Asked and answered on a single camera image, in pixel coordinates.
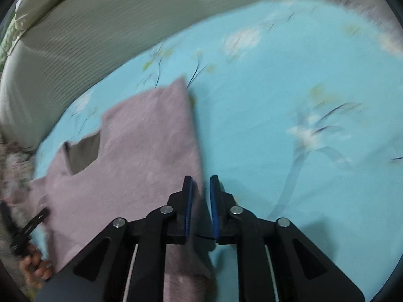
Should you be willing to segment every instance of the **blue gripper pad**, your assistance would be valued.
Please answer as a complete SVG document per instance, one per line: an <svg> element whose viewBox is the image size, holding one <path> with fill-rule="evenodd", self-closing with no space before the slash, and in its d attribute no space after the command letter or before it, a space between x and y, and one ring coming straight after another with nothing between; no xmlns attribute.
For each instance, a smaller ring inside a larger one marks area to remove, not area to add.
<svg viewBox="0 0 403 302"><path fill-rule="evenodd" d="M190 219L191 219L191 215L192 215L192 202L193 202L193 178L191 176L186 176L185 183L183 183L184 188L185 188L185 185L189 185L188 186L189 195L187 198L187 206L186 206L186 212L185 212L185 236L189 237Z"/></svg>
<svg viewBox="0 0 403 302"><path fill-rule="evenodd" d="M217 209L217 194L220 194L221 192L216 192L216 185L214 185L214 182L218 181L217 176L211 176L210 177L210 203L211 203L211 216L213 220L213 234L214 238L218 240L220 237L220 222L218 220L218 209Z"/></svg>

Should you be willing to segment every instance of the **white flower print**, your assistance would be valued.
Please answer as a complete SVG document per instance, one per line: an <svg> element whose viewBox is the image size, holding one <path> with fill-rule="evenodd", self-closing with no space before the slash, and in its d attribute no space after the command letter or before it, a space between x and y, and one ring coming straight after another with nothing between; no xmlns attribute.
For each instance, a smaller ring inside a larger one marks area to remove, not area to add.
<svg viewBox="0 0 403 302"><path fill-rule="evenodd" d="M306 118L308 125L310 125L310 126L313 126L314 124L316 124L319 119L320 119L320 116L317 114L310 114Z"/></svg>
<svg viewBox="0 0 403 302"><path fill-rule="evenodd" d="M278 15L278 12L276 12L276 11L271 12L270 14L267 15L267 17L265 18L264 21L268 22L270 20L273 20L277 17L277 15Z"/></svg>
<svg viewBox="0 0 403 302"><path fill-rule="evenodd" d="M396 56L403 56L403 45L389 34L380 35L379 43L382 50L388 51Z"/></svg>
<svg viewBox="0 0 403 302"><path fill-rule="evenodd" d="M320 147L319 135L314 128L294 126L287 132L296 138L298 146L305 151L314 151Z"/></svg>
<svg viewBox="0 0 403 302"><path fill-rule="evenodd" d="M290 7L290 6L292 6L293 4L295 4L296 1L297 1L297 0L283 0L282 3L283 3L285 6Z"/></svg>
<svg viewBox="0 0 403 302"><path fill-rule="evenodd" d="M86 105L89 103L91 98L92 91L87 91L83 95L81 95L75 102L74 102L74 113L79 114L84 110Z"/></svg>
<svg viewBox="0 0 403 302"><path fill-rule="evenodd" d="M226 40L224 51L230 57L241 57L243 51L254 48L261 40L259 27L242 29L231 34Z"/></svg>

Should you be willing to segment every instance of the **finger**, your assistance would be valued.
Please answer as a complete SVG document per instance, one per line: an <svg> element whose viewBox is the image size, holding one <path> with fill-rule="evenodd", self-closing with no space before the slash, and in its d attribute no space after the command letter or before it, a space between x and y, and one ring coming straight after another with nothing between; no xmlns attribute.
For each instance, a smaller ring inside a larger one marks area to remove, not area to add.
<svg viewBox="0 0 403 302"><path fill-rule="evenodd" d="M37 290L41 290L43 286L44 286L43 283L41 283L40 281L37 281L35 284L35 288Z"/></svg>
<svg viewBox="0 0 403 302"><path fill-rule="evenodd" d="M52 269L48 268L45 270L44 274L42 275L42 279L49 279L53 275Z"/></svg>
<svg viewBox="0 0 403 302"><path fill-rule="evenodd" d="M23 274L29 273L28 267L31 264L31 257L27 256L26 258L22 259L19 263L19 268Z"/></svg>
<svg viewBox="0 0 403 302"><path fill-rule="evenodd" d="M31 275L25 275L25 282L27 283L28 286L33 287L35 284L35 278Z"/></svg>
<svg viewBox="0 0 403 302"><path fill-rule="evenodd" d="M32 244L28 244L29 254L33 254L35 251L36 251L36 248Z"/></svg>
<svg viewBox="0 0 403 302"><path fill-rule="evenodd" d="M47 269L47 268L46 268L46 262L45 262L45 261L41 261L41 263L39 264L38 269L36 269L33 274L34 274L37 278L40 278L40 277L42 277L42 276L44 275L46 269Z"/></svg>
<svg viewBox="0 0 403 302"><path fill-rule="evenodd" d="M35 251L32 255L32 264L34 266L39 265L39 263L41 262L41 257L42 257L41 252Z"/></svg>

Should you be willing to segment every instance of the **metal pivot screw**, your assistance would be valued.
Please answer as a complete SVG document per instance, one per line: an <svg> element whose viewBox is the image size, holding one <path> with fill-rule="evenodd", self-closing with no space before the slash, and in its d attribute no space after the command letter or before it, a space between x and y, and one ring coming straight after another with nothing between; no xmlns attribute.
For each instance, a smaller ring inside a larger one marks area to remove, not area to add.
<svg viewBox="0 0 403 302"><path fill-rule="evenodd" d="M170 205L164 205L163 207L161 207L160 211L164 215L167 215L168 213L171 213L172 211L174 211L174 208L171 207Z"/></svg>
<svg viewBox="0 0 403 302"><path fill-rule="evenodd" d="M277 223L279 224L280 227L288 227L291 223L287 218L280 218L277 220Z"/></svg>
<svg viewBox="0 0 403 302"><path fill-rule="evenodd" d="M229 209L229 211L231 211L233 215L240 215L241 213L243 213L243 209L237 205Z"/></svg>
<svg viewBox="0 0 403 302"><path fill-rule="evenodd" d="M116 218L113 222L112 225L113 227L119 228L122 227L126 224L126 220L124 220L123 218Z"/></svg>

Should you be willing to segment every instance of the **blue bedsheet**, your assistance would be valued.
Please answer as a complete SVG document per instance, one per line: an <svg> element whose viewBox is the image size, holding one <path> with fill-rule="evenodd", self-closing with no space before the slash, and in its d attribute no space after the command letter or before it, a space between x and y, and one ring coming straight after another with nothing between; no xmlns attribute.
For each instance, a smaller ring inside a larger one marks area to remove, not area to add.
<svg viewBox="0 0 403 302"><path fill-rule="evenodd" d="M41 144L36 177L106 109L184 75L205 187L217 174L258 217L291 219L370 300L403 253L403 161L392 160L403 155L402 69L402 47L354 12L259 2L184 30L88 90ZM235 250L211 257L218 300L236 301Z"/></svg>

